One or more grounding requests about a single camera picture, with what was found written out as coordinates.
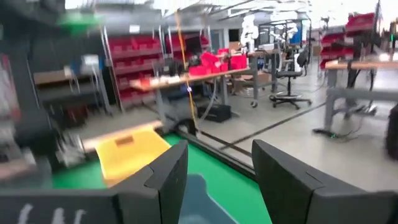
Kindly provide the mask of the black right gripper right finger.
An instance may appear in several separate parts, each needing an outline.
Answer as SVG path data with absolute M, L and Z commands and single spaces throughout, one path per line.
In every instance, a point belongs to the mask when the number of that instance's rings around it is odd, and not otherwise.
M 313 192 L 324 186 L 309 174 L 312 167 L 258 139 L 252 163 L 272 223 L 306 223 Z

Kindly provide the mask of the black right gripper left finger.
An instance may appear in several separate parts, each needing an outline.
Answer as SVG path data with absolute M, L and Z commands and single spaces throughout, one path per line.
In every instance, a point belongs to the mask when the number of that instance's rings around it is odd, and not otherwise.
M 178 223 L 188 169 L 188 142 L 180 141 L 116 184 L 123 223 Z

